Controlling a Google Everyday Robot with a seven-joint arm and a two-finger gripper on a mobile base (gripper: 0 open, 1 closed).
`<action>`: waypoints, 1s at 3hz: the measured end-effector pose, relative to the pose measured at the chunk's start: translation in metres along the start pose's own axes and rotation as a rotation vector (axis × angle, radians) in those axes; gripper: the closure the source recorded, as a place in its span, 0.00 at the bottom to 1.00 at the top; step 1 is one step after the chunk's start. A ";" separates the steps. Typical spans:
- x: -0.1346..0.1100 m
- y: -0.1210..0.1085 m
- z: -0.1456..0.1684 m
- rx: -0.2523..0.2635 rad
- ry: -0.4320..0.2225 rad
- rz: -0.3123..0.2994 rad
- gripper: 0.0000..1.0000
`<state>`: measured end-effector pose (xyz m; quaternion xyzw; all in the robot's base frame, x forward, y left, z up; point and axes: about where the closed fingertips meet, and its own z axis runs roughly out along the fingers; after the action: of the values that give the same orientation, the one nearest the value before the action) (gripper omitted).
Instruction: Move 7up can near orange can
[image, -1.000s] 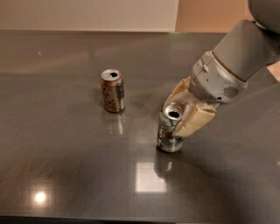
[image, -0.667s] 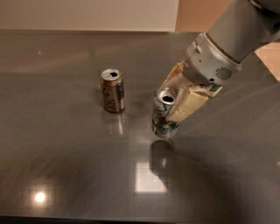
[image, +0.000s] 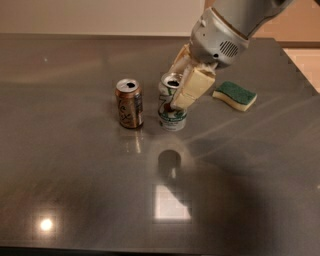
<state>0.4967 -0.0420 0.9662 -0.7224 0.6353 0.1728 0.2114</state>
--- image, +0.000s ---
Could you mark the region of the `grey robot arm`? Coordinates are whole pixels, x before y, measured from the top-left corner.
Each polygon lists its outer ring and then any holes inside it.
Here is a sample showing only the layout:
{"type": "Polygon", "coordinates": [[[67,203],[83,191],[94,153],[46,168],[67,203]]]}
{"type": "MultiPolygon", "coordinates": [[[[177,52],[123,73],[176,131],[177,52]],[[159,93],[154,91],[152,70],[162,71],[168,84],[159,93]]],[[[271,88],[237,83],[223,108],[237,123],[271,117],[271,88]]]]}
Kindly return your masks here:
{"type": "Polygon", "coordinates": [[[215,0],[194,25],[189,43],[170,70],[180,73],[173,109],[186,109],[215,82],[215,71],[232,65],[248,49],[250,38],[294,0],[215,0]]]}

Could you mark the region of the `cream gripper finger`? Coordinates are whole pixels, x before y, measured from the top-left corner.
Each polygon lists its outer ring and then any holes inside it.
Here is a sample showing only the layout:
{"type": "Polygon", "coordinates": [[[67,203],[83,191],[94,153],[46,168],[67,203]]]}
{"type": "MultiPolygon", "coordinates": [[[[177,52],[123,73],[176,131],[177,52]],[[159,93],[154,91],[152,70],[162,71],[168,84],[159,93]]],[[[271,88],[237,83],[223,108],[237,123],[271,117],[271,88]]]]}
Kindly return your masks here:
{"type": "Polygon", "coordinates": [[[169,73],[184,74],[186,72],[191,72],[192,68],[192,56],[190,54],[189,45],[185,44],[173,61],[169,73]]]}
{"type": "Polygon", "coordinates": [[[170,103],[173,109],[187,109],[194,104],[215,82],[216,65],[188,64],[180,87],[170,103]]]}

